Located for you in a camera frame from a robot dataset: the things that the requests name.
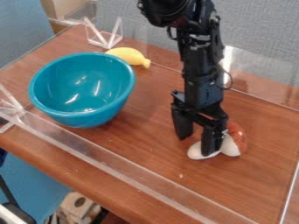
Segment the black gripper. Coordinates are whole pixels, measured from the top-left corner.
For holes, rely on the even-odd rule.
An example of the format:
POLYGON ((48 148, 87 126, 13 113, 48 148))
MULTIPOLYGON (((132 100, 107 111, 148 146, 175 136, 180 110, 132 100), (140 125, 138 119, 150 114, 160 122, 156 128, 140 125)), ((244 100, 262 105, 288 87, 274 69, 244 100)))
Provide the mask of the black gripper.
POLYGON ((220 107, 220 103, 212 103, 196 108, 184 100, 184 92, 172 91, 172 124, 180 140, 192 134, 192 124, 203 127, 200 139, 200 152, 204 157, 220 150, 224 137, 228 134, 228 115, 220 107))

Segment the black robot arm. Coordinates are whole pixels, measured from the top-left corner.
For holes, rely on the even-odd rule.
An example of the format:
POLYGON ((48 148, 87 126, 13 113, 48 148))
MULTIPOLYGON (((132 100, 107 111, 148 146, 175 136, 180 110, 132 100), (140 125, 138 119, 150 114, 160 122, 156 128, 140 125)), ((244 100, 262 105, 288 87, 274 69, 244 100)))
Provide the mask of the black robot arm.
POLYGON ((136 7, 178 43, 184 90, 172 91, 172 123, 180 139, 192 135, 196 124, 203 127, 200 145, 191 150, 207 158, 220 152, 228 133, 228 115, 220 107, 224 45, 215 4, 211 0, 138 0, 136 7))

